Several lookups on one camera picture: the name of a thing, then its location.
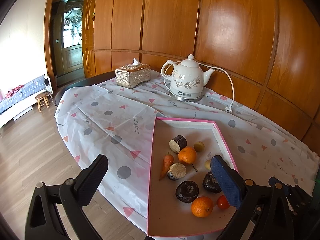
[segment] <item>cherry tomato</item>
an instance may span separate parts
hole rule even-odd
[[[217,199],[217,206],[220,209],[227,209],[230,207],[230,204],[225,195],[222,195]]]

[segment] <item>white bed frame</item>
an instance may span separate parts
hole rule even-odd
[[[49,80],[50,91],[52,91],[52,86],[50,82],[50,78],[47,74],[44,74],[44,79]],[[30,111],[32,109],[32,105],[37,103],[37,100],[35,99],[37,94],[40,94],[43,92],[43,90],[37,92],[36,94],[33,94],[15,105],[11,106],[9,109],[4,111],[2,114],[0,114],[0,128],[4,126],[7,122],[9,122],[11,119],[17,120],[20,116],[24,115],[26,112]]]

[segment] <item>carrot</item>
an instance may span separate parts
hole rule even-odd
[[[160,179],[159,180],[164,178],[164,176],[169,171],[170,166],[172,165],[172,163],[173,163],[173,156],[170,153],[165,155],[164,158],[163,158],[162,171],[160,173]]]

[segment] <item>doorway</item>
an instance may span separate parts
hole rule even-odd
[[[82,13],[84,0],[53,0],[50,51],[57,87],[84,79]]]

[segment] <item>white wall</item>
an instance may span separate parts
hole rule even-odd
[[[17,0],[0,25],[0,89],[3,94],[47,73],[44,58],[46,0]]]

